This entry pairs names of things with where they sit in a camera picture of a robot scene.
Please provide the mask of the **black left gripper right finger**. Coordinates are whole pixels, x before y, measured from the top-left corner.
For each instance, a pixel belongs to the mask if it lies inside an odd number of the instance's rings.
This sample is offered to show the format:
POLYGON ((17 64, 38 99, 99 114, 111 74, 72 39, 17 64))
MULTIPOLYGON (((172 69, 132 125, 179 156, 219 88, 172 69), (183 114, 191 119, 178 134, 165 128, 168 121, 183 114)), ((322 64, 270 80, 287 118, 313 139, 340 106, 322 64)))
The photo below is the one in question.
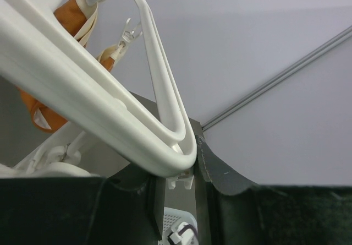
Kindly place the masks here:
POLYGON ((200 244, 351 244, 351 187, 257 184, 196 143, 200 244))

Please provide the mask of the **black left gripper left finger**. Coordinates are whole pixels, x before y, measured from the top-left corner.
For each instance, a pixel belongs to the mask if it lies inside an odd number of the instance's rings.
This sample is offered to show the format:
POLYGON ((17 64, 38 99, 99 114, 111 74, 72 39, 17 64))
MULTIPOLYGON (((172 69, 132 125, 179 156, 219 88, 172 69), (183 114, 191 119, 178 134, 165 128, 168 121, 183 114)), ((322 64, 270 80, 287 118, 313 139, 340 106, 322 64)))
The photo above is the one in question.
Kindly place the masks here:
POLYGON ((1 180, 1 244, 156 244, 165 180, 130 164, 110 178, 1 180))

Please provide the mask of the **white corner hanger clip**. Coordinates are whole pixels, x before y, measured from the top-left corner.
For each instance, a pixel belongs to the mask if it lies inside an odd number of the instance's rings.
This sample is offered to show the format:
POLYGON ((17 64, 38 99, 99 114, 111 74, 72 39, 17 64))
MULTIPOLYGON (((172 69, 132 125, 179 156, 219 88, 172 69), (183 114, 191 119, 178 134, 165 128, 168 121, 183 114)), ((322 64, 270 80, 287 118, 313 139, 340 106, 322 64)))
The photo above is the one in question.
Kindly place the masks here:
POLYGON ((182 182, 186 190, 190 190, 193 186, 194 172, 192 170, 186 170, 174 177, 166 179, 168 189, 174 190, 177 182, 182 182))

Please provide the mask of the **white sock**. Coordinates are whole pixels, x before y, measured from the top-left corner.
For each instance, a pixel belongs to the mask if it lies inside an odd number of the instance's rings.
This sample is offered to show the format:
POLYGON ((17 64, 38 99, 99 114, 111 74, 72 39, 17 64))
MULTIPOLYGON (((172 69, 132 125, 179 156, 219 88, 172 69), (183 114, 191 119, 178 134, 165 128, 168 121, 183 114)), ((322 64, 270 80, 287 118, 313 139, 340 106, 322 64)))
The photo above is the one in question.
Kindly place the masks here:
POLYGON ((1 178, 12 178, 18 174, 17 170, 10 168, 6 165, 0 164, 0 177, 1 178))

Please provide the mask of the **white clip sock hanger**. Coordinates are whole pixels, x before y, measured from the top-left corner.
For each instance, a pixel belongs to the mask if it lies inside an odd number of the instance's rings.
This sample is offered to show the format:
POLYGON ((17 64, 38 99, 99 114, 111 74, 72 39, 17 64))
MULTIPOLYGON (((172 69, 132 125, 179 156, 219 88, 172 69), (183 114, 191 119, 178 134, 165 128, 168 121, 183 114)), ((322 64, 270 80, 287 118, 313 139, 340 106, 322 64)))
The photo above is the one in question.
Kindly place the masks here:
POLYGON ((127 160, 156 176, 173 177, 195 163, 195 136, 151 9, 146 0, 134 1, 158 117, 35 0, 1 0, 1 76, 127 160))

